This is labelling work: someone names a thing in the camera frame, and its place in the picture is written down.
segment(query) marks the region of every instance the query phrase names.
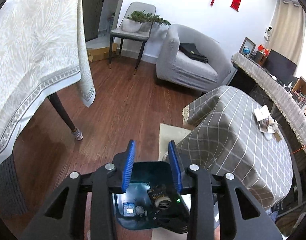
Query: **black handbag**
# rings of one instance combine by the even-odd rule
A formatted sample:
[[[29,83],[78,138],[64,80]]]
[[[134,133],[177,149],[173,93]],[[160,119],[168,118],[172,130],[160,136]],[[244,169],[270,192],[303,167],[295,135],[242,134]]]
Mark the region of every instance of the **black handbag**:
[[[195,46],[195,43],[180,43],[179,50],[190,59],[197,60],[203,63],[208,63],[206,56],[200,54]]]

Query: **patterned tablecloth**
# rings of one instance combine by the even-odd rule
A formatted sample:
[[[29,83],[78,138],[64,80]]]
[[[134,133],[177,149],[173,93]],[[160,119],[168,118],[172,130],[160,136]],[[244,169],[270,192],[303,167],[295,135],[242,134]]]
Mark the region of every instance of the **patterned tablecloth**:
[[[178,145],[180,154],[212,174],[233,173],[267,209],[282,200],[292,183],[286,141],[268,141],[253,110],[260,105],[243,91],[221,86],[183,109],[196,128]]]
[[[294,132],[301,146],[304,147],[306,154],[306,116],[293,100],[292,96],[258,65],[240,53],[233,55],[232,62],[249,75],[273,101]]]
[[[46,96],[76,82],[90,106],[82,0],[7,0],[0,10],[0,164]]]

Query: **white planter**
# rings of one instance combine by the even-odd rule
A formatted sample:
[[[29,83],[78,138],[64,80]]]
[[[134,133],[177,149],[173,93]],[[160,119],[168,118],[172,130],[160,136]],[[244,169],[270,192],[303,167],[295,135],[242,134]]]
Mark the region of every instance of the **white planter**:
[[[122,30],[129,33],[135,33],[141,28],[142,24],[143,23],[124,18],[122,23]]]

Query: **potted plant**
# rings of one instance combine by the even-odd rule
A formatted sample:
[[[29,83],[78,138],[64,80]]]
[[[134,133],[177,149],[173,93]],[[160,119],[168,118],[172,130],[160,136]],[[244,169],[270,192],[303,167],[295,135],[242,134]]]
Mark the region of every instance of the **potted plant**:
[[[135,33],[141,28],[143,23],[151,24],[152,22],[157,23],[158,25],[170,25],[169,21],[164,20],[159,15],[153,16],[152,13],[144,13],[144,11],[134,11],[123,19],[122,30],[126,32]]]
[[[123,19],[122,30],[130,33],[137,32],[144,22],[147,22],[147,14],[134,11]]]

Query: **red banner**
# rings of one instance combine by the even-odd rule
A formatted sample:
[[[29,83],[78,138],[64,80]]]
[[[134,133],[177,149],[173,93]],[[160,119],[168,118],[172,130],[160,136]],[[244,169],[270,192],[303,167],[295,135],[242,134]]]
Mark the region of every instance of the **red banner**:
[[[238,11],[238,9],[240,8],[240,2],[241,2],[241,1],[242,1],[242,0],[233,0],[231,7],[232,7],[234,10]]]

